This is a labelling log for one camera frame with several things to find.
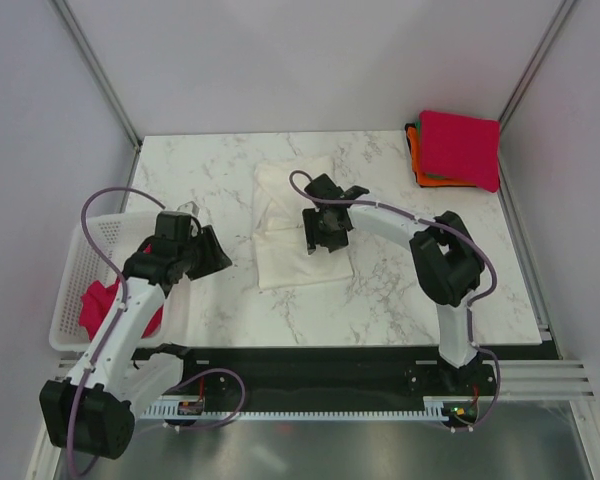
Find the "white Coca-Cola t-shirt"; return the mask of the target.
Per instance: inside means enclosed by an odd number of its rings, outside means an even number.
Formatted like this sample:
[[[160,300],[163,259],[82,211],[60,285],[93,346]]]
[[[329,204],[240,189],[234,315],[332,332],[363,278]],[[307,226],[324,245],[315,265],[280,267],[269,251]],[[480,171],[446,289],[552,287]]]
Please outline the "white Coca-Cola t-shirt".
[[[334,174],[329,156],[305,157],[263,162],[255,167],[252,240],[262,290],[313,285],[353,276],[349,256],[344,251],[322,249],[309,254],[302,211],[311,202],[289,183],[289,175],[302,170],[311,178]]]

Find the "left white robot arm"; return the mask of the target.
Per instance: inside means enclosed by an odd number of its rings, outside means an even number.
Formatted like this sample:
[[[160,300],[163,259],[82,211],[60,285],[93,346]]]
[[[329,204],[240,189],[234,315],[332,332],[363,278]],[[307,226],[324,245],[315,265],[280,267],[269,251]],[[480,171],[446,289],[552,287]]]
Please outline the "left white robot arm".
[[[214,228],[184,212],[157,214],[154,232],[130,255],[101,326],[85,353],[62,380],[39,394],[52,445],[117,459],[129,445],[137,418],[171,387],[188,393],[199,369],[160,345],[147,364],[128,370],[151,319],[164,312],[173,288],[220,272],[232,264]]]

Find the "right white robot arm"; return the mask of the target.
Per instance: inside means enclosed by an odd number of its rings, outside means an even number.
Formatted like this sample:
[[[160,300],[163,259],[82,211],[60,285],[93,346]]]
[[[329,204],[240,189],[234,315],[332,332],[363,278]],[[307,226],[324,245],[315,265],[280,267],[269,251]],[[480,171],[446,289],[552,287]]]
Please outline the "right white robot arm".
[[[310,178],[304,188],[292,186],[314,206],[302,211],[307,252],[330,253],[349,245],[348,234],[361,230],[405,248],[412,257],[421,290],[434,302],[439,324],[438,381],[447,392],[463,392],[474,381],[470,365],[478,350],[467,310],[486,260],[461,218],[447,211],[427,220],[370,195],[355,185],[347,190],[326,174]]]

